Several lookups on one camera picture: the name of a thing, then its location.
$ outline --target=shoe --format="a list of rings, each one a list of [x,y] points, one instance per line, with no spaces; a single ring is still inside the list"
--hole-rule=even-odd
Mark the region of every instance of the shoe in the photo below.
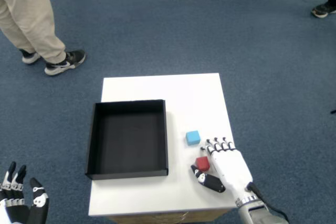
[[[33,64],[35,61],[37,61],[41,56],[37,52],[33,52],[32,54],[26,52],[23,49],[20,49],[22,52],[22,61],[25,64]]]
[[[317,18],[325,18],[330,13],[336,13],[336,6],[326,2],[323,5],[316,6],[313,10],[311,10],[311,13]]]
[[[85,57],[86,53],[83,50],[67,52],[64,61],[57,64],[47,62],[44,72],[49,76],[55,76],[67,71],[68,69],[78,67],[85,61]]]

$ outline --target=nike logo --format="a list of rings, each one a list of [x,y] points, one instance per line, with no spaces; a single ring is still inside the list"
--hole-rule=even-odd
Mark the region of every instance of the nike logo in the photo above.
[[[66,68],[70,67],[70,63],[67,61],[65,65],[53,65],[54,68]]]

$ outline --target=cable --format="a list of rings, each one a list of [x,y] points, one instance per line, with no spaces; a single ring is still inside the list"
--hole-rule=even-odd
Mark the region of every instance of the cable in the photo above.
[[[279,214],[281,214],[282,216],[284,216],[285,220],[288,221],[289,223],[289,219],[288,219],[288,216],[281,210],[271,206],[265,199],[264,197],[262,196],[261,192],[259,191],[259,189],[257,188],[257,186],[253,183],[253,182],[250,182],[248,183],[247,187],[246,187],[248,190],[250,191],[253,191],[259,199],[261,199],[270,209],[272,209],[274,212],[277,212]]]

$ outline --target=black box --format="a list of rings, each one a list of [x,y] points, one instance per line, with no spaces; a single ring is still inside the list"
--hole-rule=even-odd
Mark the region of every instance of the black box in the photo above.
[[[86,175],[93,180],[168,175],[165,101],[96,103]]]

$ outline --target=white robotic hand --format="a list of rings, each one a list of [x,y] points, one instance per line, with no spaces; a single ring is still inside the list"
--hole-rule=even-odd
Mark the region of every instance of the white robotic hand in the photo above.
[[[34,201],[29,208],[25,205],[23,194],[26,166],[22,166],[13,176],[15,168],[16,163],[12,162],[0,184],[0,224],[45,224],[49,198],[44,187],[35,178],[30,180]]]
[[[209,152],[219,178],[202,173],[192,165],[192,170],[200,184],[220,193],[225,189],[231,192],[244,224],[289,224],[287,215],[267,203],[261,195],[253,183],[252,175],[242,154],[233,142],[225,138],[221,140],[214,138],[214,140],[207,139],[207,143],[208,145],[201,149]],[[285,220],[272,215],[269,208],[283,215]]]
[[[246,189],[247,185],[253,181],[252,175],[234,143],[226,141],[225,138],[207,139],[207,142],[209,145],[206,149],[211,155],[219,179],[233,194],[234,200],[240,201],[253,196],[254,194]]]

